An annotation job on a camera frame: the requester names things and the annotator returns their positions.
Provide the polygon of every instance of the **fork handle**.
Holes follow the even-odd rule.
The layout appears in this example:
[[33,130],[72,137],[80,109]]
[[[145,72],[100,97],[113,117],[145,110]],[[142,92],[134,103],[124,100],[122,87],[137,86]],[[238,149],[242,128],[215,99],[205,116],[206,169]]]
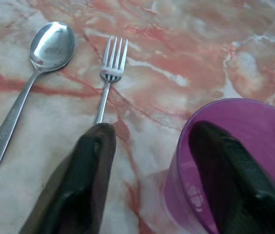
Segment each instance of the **fork handle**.
[[98,115],[95,119],[95,124],[97,123],[102,123],[103,121],[103,115],[104,115],[104,111],[105,111],[105,106],[106,106],[106,102],[107,102],[107,97],[108,97],[108,93],[109,93],[109,89],[110,89],[110,82],[106,82],[105,83],[105,88],[103,91],[103,97],[102,97],[102,101],[100,102],[99,105],[99,109],[98,109]]

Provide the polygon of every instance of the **spoon handle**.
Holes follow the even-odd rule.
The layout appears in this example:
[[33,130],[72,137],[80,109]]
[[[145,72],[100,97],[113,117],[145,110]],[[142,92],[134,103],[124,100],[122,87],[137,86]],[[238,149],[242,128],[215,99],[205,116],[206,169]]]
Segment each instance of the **spoon handle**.
[[107,81],[105,83],[105,88],[104,88],[104,91],[103,91],[103,97],[102,97],[102,101],[100,102],[100,105],[99,105],[98,115],[97,115],[97,118],[95,120],[95,124],[102,123],[102,121],[103,121],[103,115],[104,115],[104,111],[105,111],[105,106],[106,106],[106,102],[107,102],[109,89],[110,89],[110,82]]
[[0,126],[0,161],[3,157],[3,154],[6,150],[6,147],[10,141],[13,130],[15,128],[16,122],[20,116],[21,109],[25,103],[25,100],[28,96],[29,90],[35,79],[41,74],[41,71],[35,71],[33,75],[29,78],[23,90],[20,92],[19,96],[15,100],[12,108],[5,117],[2,125]]

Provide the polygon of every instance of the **fork tine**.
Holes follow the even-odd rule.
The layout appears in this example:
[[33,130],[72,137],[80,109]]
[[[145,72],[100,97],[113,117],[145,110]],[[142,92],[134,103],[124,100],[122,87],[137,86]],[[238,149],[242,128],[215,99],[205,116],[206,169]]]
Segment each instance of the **fork tine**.
[[105,53],[104,53],[103,65],[105,65],[105,66],[107,66],[107,60],[108,60],[109,47],[110,47],[111,40],[112,40],[112,36],[110,36],[109,39],[108,39],[106,49],[105,49]]
[[124,46],[122,58],[121,58],[121,64],[120,64],[120,70],[124,70],[124,64],[126,63],[126,58],[127,58],[127,50],[128,50],[128,39],[126,40],[126,45]]
[[120,43],[119,43],[119,47],[118,47],[118,51],[117,51],[117,56],[116,56],[116,61],[115,61],[115,65],[114,68],[118,69],[118,64],[119,64],[119,59],[120,59],[120,51],[121,51],[121,44],[122,44],[122,38],[120,39]]
[[112,54],[110,55],[110,60],[109,60],[109,67],[113,67],[113,63],[114,63],[114,55],[115,55],[115,50],[116,50],[116,43],[117,43],[117,38],[115,39],[115,43],[113,46],[113,50],[112,50]]

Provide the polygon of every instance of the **metal spoon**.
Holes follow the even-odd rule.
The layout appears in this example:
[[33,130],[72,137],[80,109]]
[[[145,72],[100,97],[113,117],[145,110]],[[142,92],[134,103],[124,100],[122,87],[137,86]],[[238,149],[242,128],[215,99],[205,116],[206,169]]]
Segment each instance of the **metal spoon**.
[[42,27],[31,42],[29,56],[35,72],[14,102],[10,112],[0,126],[0,161],[7,148],[21,109],[36,78],[45,72],[65,66],[75,50],[72,29],[61,22],[48,23]]

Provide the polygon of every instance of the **pink marble pattern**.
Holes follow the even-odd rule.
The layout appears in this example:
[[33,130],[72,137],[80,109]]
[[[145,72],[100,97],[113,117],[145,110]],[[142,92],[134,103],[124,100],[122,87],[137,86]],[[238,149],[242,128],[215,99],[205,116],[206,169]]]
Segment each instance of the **pink marble pattern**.
[[[214,100],[275,106],[275,0],[0,0],[0,124],[33,72],[32,37],[56,20],[75,31],[76,52],[37,81],[21,114],[0,165],[0,234],[20,230],[52,171],[93,124],[110,34],[130,43],[105,115],[118,148],[101,233],[187,233],[162,197],[178,135]],[[193,221],[191,233],[206,232]]]

